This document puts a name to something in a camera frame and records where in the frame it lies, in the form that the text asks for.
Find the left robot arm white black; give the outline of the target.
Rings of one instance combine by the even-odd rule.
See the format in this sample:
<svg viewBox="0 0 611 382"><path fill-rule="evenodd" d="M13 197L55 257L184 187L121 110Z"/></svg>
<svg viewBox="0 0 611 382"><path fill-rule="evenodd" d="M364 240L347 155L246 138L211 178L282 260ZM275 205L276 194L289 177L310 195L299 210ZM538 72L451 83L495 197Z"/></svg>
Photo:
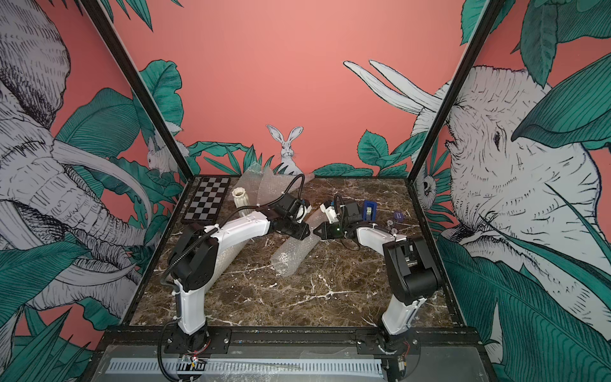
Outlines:
<svg viewBox="0 0 611 382"><path fill-rule="evenodd" d="M297 240L310 235L305 218L311 204L302 198L304 185L305 176L297 175L274 200L240 206L221 223L191 229L184 243L174 248L160 283L177 298L175 322L183 334L205 332L205 287L213 278L219 254L273 232Z"/></svg>

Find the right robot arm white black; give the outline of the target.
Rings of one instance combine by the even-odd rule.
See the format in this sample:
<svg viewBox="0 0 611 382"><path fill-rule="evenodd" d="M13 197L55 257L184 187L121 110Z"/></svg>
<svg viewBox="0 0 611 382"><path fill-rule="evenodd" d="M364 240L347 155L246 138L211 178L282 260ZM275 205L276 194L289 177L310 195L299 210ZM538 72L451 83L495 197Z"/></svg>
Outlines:
<svg viewBox="0 0 611 382"><path fill-rule="evenodd" d="M313 233L321 240L353 240L383 256L392 297L382 314L381 329L388 336L407 332L420 307L441 284L426 241L364 220L356 202L326 202L320 210L325 220Z"/></svg>

